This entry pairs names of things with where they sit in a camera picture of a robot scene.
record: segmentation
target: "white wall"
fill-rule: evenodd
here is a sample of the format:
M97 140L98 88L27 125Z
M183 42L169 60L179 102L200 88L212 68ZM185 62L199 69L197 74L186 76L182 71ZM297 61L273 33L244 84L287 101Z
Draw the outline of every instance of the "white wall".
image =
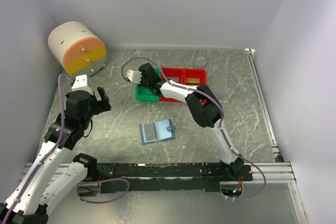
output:
M336 0L284 0L256 51L281 153L310 223L336 222Z
M46 0L108 46L255 48L282 0Z
M43 0L0 0L0 202L37 149L60 67L47 38L56 26Z

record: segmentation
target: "marble surface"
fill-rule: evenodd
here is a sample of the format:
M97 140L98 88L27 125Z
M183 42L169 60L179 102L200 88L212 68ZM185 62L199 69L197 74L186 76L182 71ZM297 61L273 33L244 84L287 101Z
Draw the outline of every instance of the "marble surface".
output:
M91 86L103 86L112 110L93 118L93 130L82 138L64 163L86 153L98 162L216 162L215 144L199 127L185 104L135 100L135 85L121 78L121 65L132 57L148 57L161 67L194 68L194 60L207 60L207 83L225 112L225 126L240 153L253 162L274 162L265 120L258 100L248 58L242 50L109 49L106 67L91 77ZM127 68L137 70L143 60ZM64 93L70 84L62 84ZM56 92L44 134L60 112ZM142 145L140 123L172 118L176 139Z

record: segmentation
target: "purple hose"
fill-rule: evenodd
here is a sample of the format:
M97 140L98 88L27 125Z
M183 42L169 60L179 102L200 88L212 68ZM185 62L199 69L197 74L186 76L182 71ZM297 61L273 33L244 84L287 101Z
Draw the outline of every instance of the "purple hose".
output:
M160 67L158 64L156 64L154 61L152 61L152 60L150 60L150 59L143 58L143 57L135 57L135 58L129 59L128 61L126 61L126 62L122 65L122 67L121 67L121 75L122 75L122 77L123 77L124 80L129 81L129 79L127 79L127 77L125 77L124 74L123 74L123 71L124 71L125 66L126 66L129 62L131 62L131 61L133 61L133 60L137 60L137 59L147 60L147 61L149 61L150 63L152 63L153 65L155 65L156 67L158 67L158 68L160 69L160 72L161 72L163 78L164 78L164 79L166 80L166 82L168 82L171 86L173 86L173 87L177 87L177 88L180 88L180 89L184 89L184 90L192 90L192 91L195 91L195 92L197 92L197 93L199 93L199 94L201 94L201 95L207 97L209 100L211 100L211 101L218 107L218 109L220 110L220 112L222 113L222 117L220 118L220 121L219 121L219 129L220 129L220 132L222 133L223 139L225 140L225 142L226 142L226 144L228 145L228 147L229 147L229 148L232 148L232 146L230 145L230 142L229 142L228 139L227 139L227 136L225 135L224 130L222 129L222 123L223 123L223 121L224 121L224 111L223 111L223 108L222 108L222 106L221 106L220 104L218 104L218 102L217 102L215 99L213 99L212 97L210 97L208 94L206 94L206 93L204 93L204 92L202 92L201 90L198 90L198 89L187 88L187 87L184 87L184 86L180 86L180 85L177 85L177 84L170 83L170 81L168 80L168 78L166 77L166 75L164 74L164 72L162 71L161 67ZM228 197L228 198L232 198L233 200L245 200L245 199L250 199L250 198L253 198L253 197L257 196L257 195L260 194L260 193L265 189L265 187L266 187L266 183L267 183L267 182L266 182L266 176L265 176L264 172L263 172L263 171L259 168L259 166L257 166L255 163L253 163L253 162L251 162L250 160L248 160L248 159L242 157L240 154L236 153L234 150L231 150L231 151L232 151L232 153L235 154L237 157L241 158L241 159L244 160L245 162L247 162L247 163L251 164L253 167L255 167L255 168L261 173L261 175L263 176L264 183L263 183L263 185L262 185L262 188L261 188L259 191L257 191L255 194L252 194L252 195L250 195L250 196L246 196L246 197L243 197L243 198L233 198L233 197Z
M57 80L57 85L58 85L58 93L59 93L59 100L60 100L60 104L61 104L61 129L60 129L60 133L59 133L59 137L58 140L55 144L55 146L40 160L40 164L43 164L43 162L56 150L56 148L58 147L59 143L62 141L63 138L63 133L64 133L64 119L65 119L65 115L64 115L64 100L63 100L63 91L62 91L62 87L61 87L61 79L65 78L67 79L70 83L72 83L72 80L70 78L68 78L66 75L64 74L60 74L58 76L58 80ZM12 206L9 208L2 224L6 224L7 220L9 218L9 216L11 215L11 212L14 210L14 208L16 207L17 203L20 201L23 193L26 191L29 183L34 179L37 171L40 169L41 165L37 164L33 171L31 172L31 174L28 176L26 182L23 184L22 189L20 190L20 192L18 193L18 195L16 196L16 201L13 202Z
M116 197L114 199L110 199L110 200L106 200L106 201L91 201L91 200L85 200L85 199L81 198L79 196L79 190L77 188L77 197L78 197L79 200L81 200L85 203L91 203L91 204L110 203L110 202L116 201L116 200L124 197L126 195L126 193L128 192L128 190L130 189L130 183L128 182L128 180L126 180L124 178L110 178L110 179L105 179L105 180L95 181L95 182L81 182L81 183L78 183L77 185L79 185L79 186L81 186L81 185L92 185L92 184L106 183L106 182L112 182L112 181L123 181L127 184L127 188L126 188L125 192L123 192L122 195L119 195L118 197Z

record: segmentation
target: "purple cable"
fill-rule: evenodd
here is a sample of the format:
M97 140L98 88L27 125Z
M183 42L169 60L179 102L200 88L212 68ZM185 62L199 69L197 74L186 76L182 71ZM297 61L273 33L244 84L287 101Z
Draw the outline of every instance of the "purple cable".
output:
M225 135L224 130L222 129L222 123L223 123L223 121L224 121L224 111L223 111L223 108L222 108L222 106L221 106L220 104L218 104L218 102L217 102L215 99L213 99L212 97L210 97L208 94L206 94L206 93L204 93L204 92L202 92L201 90L198 90L198 89L187 88L187 87L184 87L184 86L180 86L180 85L171 83L171 82L168 80L168 78L166 77L166 75L164 74L164 72L162 71L161 67L160 67L158 64L156 64L154 61L152 61L152 60L150 60L150 59L143 58L143 57L135 57L135 58L129 59L128 61L126 61L126 62L122 65L122 67L121 67L121 76L123 77L124 80L129 81L129 79L128 79L127 77L125 77L124 74L123 74L123 70L124 70L125 66L126 66L129 62L131 62L131 61L133 61L133 60L137 60L137 59L147 60L147 61L149 61L150 63L152 63L153 65L155 65L156 67L158 67L158 68L160 69L160 72L161 72L163 78L164 78L164 79L166 80L166 82L168 82L171 86L173 86L173 87L177 87L177 88L180 88L180 89L184 89L184 90L192 90L192 91L195 91L195 92L197 92L197 93L199 93L199 94L201 94L201 95L207 97L209 100L211 100L211 101L218 107L218 109L220 110L220 112L222 113L222 117L220 118L220 121L219 121L219 129L220 129L220 132L222 133L223 139L224 139L224 141L226 142L226 144L228 145L228 147L229 147L229 148L232 148L232 146L230 145L230 142L229 142L228 139L227 139L227 136ZM231 198L232 200L245 200L245 199L250 199L250 198L253 198L253 197L259 195L259 194L265 189L265 187L266 187L266 183L267 183L267 182L266 182L266 176L265 176L264 172L263 172L263 171L259 168L259 166L257 166L255 163L253 163L253 162L251 162L250 160L248 160L248 159L242 157L240 154L236 153L234 150L231 150L231 151L232 151L232 153L235 154L237 157L241 158L241 159L244 160L245 162L247 162L247 163L251 164L253 167L255 167L255 168L261 173L261 175L262 175L262 177L263 177L263 179L264 179L264 183L263 183L263 185L262 185L262 188L261 188L259 191L257 191L255 194L252 194L252 195L250 195L250 196L246 196L246 197L243 197L243 198L233 198L233 197L228 197L228 196L227 196L227 197L228 197L228 198Z
M16 207L17 203L20 201L23 193L25 192L25 190L27 189L29 183L34 179L37 171L40 169L41 164L43 164L43 162L56 150L56 148L58 147L59 143L62 141L63 138L63 133L64 133L64 119L65 119L65 115L64 115L64 100L63 100L63 91L62 91L62 87L61 87L61 79L65 78L67 79L70 83L72 83L72 80L70 78L68 78L66 75L64 74L60 74L58 76L58 80L57 80L57 85L58 85L58 93L59 93L59 100L60 100L60 104L61 104L61 129L60 129L60 133L59 133L59 137L58 140L55 144L55 146L40 160L40 163L37 164L33 171L31 172L31 174L28 176L26 182L23 184L22 189L20 190L20 192L18 193L18 195L16 196L16 201L13 202L12 206L9 208L2 224L6 224L7 220L9 219L9 216L11 215L11 212L14 210L14 208Z
M124 178L110 178L110 179L105 179L105 180L101 180L101 181L95 181L95 182L81 182L78 183L77 185L82 186L82 185L92 185L92 184L99 184L99 183L106 183L106 182L112 182L112 181L123 181L127 184L127 189L123 192L122 195L119 195L118 197L114 198L114 199L110 199L110 200L106 200L106 201L91 201L91 200L85 200L83 198L81 198L79 196L79 190L77 188L77 197L79 200L85 202L85 203L91 203L91 204L105 204L105 203L110 203L113 201L116 201L122 197L124 197L126 195L126 193L129 191L130 189L130 183L128 182L128 180L124 179Z

